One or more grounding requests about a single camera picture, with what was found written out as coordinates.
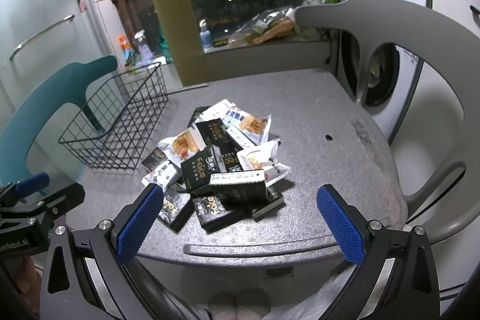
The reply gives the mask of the person left hand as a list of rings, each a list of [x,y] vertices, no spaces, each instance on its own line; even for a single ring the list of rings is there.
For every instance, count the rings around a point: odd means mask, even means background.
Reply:
[[[23,302],[33,313],[38,314],[41,296],[41,275],[38,273],[32,257],[23,258],[23,265],[19,270],[16,283]]]

